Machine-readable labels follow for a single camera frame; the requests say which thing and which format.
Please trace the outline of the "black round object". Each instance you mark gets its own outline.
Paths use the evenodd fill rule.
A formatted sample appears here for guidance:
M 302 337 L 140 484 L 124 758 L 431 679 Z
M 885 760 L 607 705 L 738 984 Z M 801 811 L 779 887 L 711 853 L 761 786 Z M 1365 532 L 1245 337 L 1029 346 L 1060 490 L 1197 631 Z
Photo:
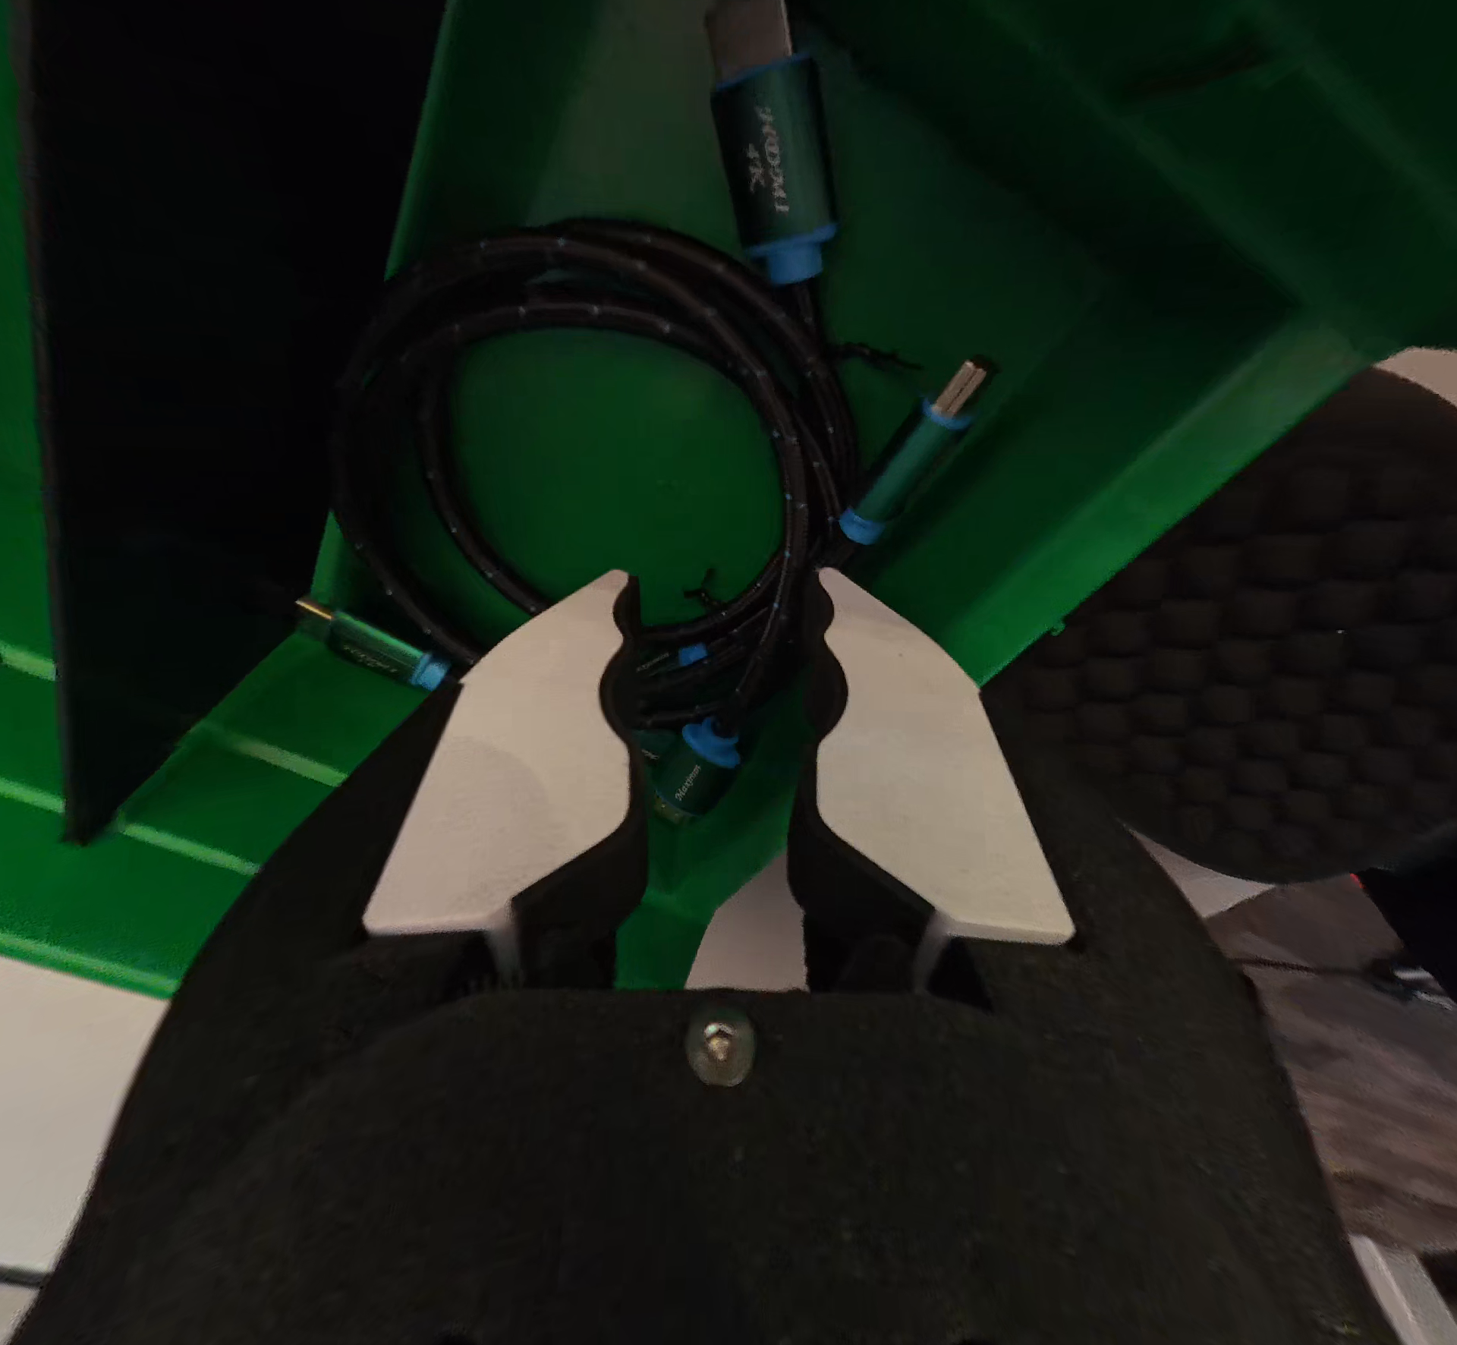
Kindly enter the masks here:
M 1456 818 L 1456 414 L 1340 389 L 999 673 L 987 698 L 1139 836 L 1304 884 Z

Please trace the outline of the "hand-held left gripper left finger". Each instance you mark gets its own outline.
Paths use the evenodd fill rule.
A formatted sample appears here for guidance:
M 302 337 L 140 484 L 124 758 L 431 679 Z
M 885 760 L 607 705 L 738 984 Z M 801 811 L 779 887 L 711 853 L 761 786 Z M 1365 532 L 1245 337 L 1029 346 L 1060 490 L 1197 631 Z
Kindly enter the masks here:
M 460 681 L 366 907 L 371 935 L 611 933 L 646 888 L 642 772 L 617 685 L 626 571 L 529 620 Z

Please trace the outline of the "black flat panel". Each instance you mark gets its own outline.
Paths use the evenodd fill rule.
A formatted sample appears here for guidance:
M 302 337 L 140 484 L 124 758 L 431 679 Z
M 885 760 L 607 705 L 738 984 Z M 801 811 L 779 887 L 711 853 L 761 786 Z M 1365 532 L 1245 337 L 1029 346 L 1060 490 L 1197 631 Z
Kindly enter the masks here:
M 290 634 L 448 0 L 13 0 L 64 834 Z

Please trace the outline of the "braided hdmi cable green plugs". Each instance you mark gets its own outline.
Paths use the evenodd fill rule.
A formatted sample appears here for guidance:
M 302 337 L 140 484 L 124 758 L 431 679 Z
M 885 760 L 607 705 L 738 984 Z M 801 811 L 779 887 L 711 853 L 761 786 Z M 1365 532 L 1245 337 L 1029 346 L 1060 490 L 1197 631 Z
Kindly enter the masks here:
M 394 546 L 383 510 L 386 417 L 402 413 L 434 515 L 498 597 L 547 602 L 470 513 L 450 403 L 465 352 L 508 335 L 594 332 L 682 352 L 738 389 L 768 436 L 781 535 L 736 597 L 697 595 L 694 620 L 654 628 L 629 719 L 649 744 L 654 805 L 707 815 L 742 767 L 745 730 L 790 660 L 810 572 L 840 540 L 860 473 L 837 351 L 815 292 L 838 231 L 816 62 L 787 0 L 722 0 L 705 19 L 720 161 L 747 262 L 690 234 L 625 219 L 511 225 L 395 275 L 343 375 L 333 507 L 344 540 L 431 643 L 473 665 L 484 645 L 446 616 Z

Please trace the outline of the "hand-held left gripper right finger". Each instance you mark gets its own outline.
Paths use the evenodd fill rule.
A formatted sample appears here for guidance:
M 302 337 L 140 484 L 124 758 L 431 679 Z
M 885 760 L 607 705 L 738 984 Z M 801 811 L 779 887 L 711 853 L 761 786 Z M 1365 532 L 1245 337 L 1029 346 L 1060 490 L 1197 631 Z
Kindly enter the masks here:
M 1074 918 L 976 682 L 852 581 L 806 595 L 810 746 L 787 842 L 806 919 L 889 935 L 1061 947 Z

